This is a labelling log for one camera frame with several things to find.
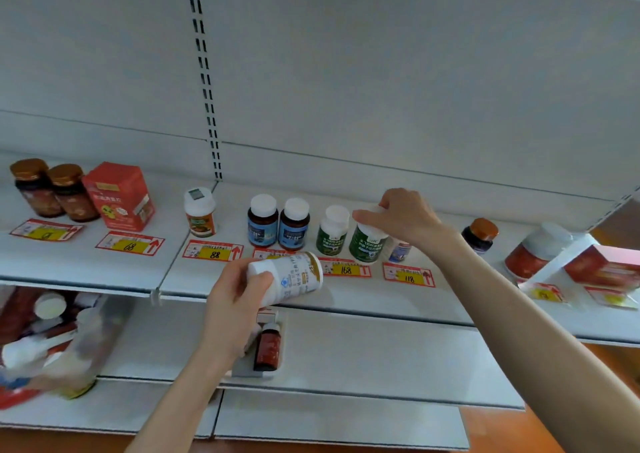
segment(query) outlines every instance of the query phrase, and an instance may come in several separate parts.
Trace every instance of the orange floor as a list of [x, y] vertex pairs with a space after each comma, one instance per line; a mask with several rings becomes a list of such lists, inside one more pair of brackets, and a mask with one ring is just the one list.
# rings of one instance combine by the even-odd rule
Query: orange floor
[[[608, 347], [588, 345], [622, 380], [640, 392], [635, 377], [619, 354]], [[638, 354], [637, 349], [631, 354]], [[562, 453], [562, 449], [547, 432], [535, 414], [528, 409], [521, 413], [499, 409], [462, 408], [472, 453]], [[0, 429], [3, 453], [117, 453], [131, 441], [129, 436], [108, 434], [53, 433]], [[393, 453], [401, 450], [380, 450], [361, 447], [294, 445], [258, 443], [252, 441], [196, 441], [193, 453]]]

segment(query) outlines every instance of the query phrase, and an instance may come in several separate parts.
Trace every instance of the left hand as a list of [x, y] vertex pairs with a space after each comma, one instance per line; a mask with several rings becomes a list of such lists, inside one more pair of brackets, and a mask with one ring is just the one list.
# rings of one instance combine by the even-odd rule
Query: left hand
[[251, 258], [228, 263], [207, 298], [199, 350], [220, 363], [225, 370], [244, 352], [244, 346], [260, 309], [260, 302], [273, 281], [262, 272], [246, 281]]

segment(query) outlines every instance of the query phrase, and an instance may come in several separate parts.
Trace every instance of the price label strip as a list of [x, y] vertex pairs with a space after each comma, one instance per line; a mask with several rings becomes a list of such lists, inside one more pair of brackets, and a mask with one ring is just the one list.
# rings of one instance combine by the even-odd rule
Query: price label strip
[[400, 281], [401, 283], [407, 283], [410, 285], [436, 288], [436, 283], [430, 269], [384, 263], [382, 265], [382, 270], [387, 281]]
[[292, 254], [296, 254], [296, 252], [284, 249], [256, 249], [253, 251], [253, 257], [258, 259], [276, 259]]
[[517, 279], [518, 288], [527, 293], [533, 299], [552, 301], [554, 303], [567, 303], [566, 298], [555, 285], [547, 283], [527, 283], [524, 279]]
[[244, 246], [230, 242], [211, 242], [191, 239], [182, 253], [183, 258], [234, 261], [242, 256]]
[[155, 256], [163, 243], [164, 239], [162, 237], [110, 231], [96, 247], [98, 249], [108, 249], [109, 251]]
[[352, 276], [371, 278], [371, 268], [356, 263], [353, 259], [319, 258], [324, 276]]
[[625, 293], [615, 290], [607, 290], [605, 288], [584, 287], [597, 304], [602, 306], [612, 306], [613, 308], [626, 308], [628, 310], [637, 310], [638, 303]]
[[70, 226], [67, 224], [41, 221], [39, 219], [29, 219], [28, 221], [20, 224], [9, 234], [26, 237], [28, 239], [60, 242], [71, 239], [83, 229], [84, 226], [80, 225]]

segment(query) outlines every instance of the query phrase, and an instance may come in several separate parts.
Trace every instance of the yellow price sticker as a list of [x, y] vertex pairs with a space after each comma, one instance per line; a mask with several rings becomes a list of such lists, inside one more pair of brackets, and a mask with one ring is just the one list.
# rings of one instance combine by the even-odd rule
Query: yellow price sticker
[[342, 276], [360, 276], [360, 266], [356, 264], [335, 263], [331, 268], [331, 274]]
[[27, 234], [31, 239], [59, 240], [68, 232], [67, 229], [53, 229], [51, 227], [37, 227]]
[[398, 271], [396, 273], [398, 281], [404, 281], [405, 283], [412, 283], [414, 285], [425, 286], [424, 278], [419, 272], [411, 271]]
[[547, 301], [555, 301], [556, 303], [562, 303], [562, 299], [553, 293], [551, 290], [547, 290], [544, 288], [534, 288], [531, 291], [531, 295], [535, 299], [543, 299]]
[[229, 261], [230, 254], [231, 249], [225, 249], [223, 247], [203, 247], [198, 253], [198, 258], [212, 259], [214, 261]]
[[116, 251], [126, 251], [127, 253], [142, 254], [148, 246], [148, 242], [143, 242], [141, 240], [120, 239], [111, 249]]
[[627, 296], [626, 295], [615, 295], [615, 294], [612, 294], [612, 293], [605, 293], [604, 294], [604, 299], [607, 300], [610, 304], [620, 305], [620, 304], [624, 304], [625, 301], [627, 301]]

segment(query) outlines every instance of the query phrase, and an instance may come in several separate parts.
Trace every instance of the right hand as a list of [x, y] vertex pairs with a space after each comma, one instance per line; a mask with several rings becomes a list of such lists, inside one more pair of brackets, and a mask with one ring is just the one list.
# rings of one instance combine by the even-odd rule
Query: right hand
[[433, 209], [415, 190], [389, 189], [380, 200], [383, 213], [353, 211], [353, 219], [361, 224], [373, 226], [396, 239], [420, 247], [428, 253], [430, 244], [442, 242], [443, 237], [460, 234], [444, 225]]

